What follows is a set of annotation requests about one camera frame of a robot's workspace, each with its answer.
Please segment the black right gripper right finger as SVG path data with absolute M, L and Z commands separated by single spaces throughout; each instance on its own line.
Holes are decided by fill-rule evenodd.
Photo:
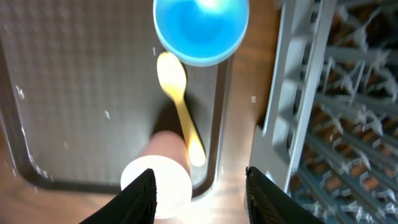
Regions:
M 256 167 L 246 168 L 246 205 L 250 224 L 323 224 Z

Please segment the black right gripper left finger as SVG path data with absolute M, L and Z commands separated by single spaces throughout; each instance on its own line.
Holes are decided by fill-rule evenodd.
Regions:
M 154 171 L 146 169 L 82 224 L 153 224 L 157 208 Z

